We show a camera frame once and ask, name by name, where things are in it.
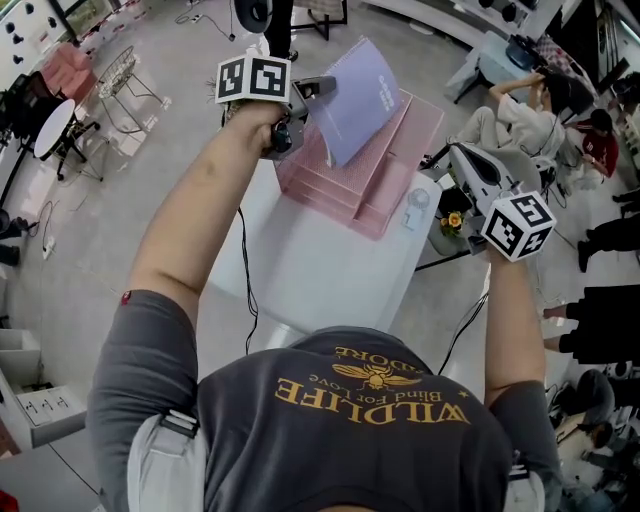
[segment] white table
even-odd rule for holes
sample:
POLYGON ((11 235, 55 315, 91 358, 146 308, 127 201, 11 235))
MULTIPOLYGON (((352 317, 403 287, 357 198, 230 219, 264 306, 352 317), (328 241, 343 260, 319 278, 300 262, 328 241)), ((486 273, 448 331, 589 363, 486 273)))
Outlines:
MULTIPOLYGON (((479 71, 492 84, 520 80, 529 75, 529 71, 516 66, 507 57, 508 44, 494 32, 488 31, 484 34, 481 44, 469 52, 465 63, 445 86, 457 98, 456 102, 469 92, 468 88, 478 78, 479 71)), ((523 88, 510 94, 518 101, 526 101, 529 92, 528 88, 523 88)))
MULTIPOLYGON (((420 173, 408 192, 418 187, 430 196, 418 229, 401 224, 405 194, 382 239, 373 241, 282 195, 273 163, 260 160, 242 201, 260 312, 303 333, 335 325, 388 331, 440 200, 440 187, 420 173)), ((241 240, 236 215, 209 282, 246 298, 241 240)))
POLYGON ((36 158, 42 158, 58 144, 73 117, 75 109, 76 102, 66 100, 51 113, 44 125, 42 125, 40 133, 38 133, 33 149, 33 154, 36 158))

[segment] seated person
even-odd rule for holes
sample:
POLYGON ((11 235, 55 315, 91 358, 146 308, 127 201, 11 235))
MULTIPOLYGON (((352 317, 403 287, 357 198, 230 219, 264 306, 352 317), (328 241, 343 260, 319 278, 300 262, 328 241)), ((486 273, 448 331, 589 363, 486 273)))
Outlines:
POLYGON ((565 138, 557 116, 566 108, 569 93, 569 84, 561 75, 532 73, 522 80, 494 85, 489 94, 498 101, 497 120, 510 124, 511 132, 496 123, 496 115, 489 107, 480 107, 456 139, 487 149, 514 147, 531 157, 555 158, 565 138), (509 96, 511 91, 524 87, 530 88, 526 104, 509 96))
POLYGON ((620 108, 616 123, 623 126, 625 119, 631 117, 640 103, 640 73, 634 71, 613 84, 616 97, 607 105, 608 110, 620 108))
POLYGON ((618 163, 618 141, 611 116, 596 109, 585 121, 565 126, 567 138, 560 150, 558 189, 563 195, 593 190, 610 178, 618 163))

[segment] shoulder strap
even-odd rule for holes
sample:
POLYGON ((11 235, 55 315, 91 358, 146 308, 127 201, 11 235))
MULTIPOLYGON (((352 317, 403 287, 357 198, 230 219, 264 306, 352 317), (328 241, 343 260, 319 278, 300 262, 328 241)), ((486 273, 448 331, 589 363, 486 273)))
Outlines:
POLYGON ((177 411, 148 418, 129 452, 129 511, 202 512, 206 452, 194 418, 177 411))
POLYGON ((516 465, 509 474, 504 512, 544 512, 542 480, 524 465, 516 465))

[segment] pink chair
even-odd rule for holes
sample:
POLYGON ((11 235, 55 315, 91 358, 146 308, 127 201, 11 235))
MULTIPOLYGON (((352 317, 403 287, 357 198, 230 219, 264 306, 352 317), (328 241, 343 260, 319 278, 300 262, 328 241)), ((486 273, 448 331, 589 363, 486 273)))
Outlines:
POLYGON ((62 43, 40 70, 53 94, 62 92, 78 104, 91 92, 98 79, 91 70, 89 57, 71 43, 62 43))

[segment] book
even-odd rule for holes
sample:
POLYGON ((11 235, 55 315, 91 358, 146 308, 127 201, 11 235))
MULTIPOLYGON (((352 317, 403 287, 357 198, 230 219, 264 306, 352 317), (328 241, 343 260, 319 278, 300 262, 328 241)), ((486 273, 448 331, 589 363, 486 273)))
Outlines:
POLYGON ((327 146, 327 165, 344 166, 401 105, 400 89, 382 54, 361 39, 325 73, 336 89, 307 101, 327 146))

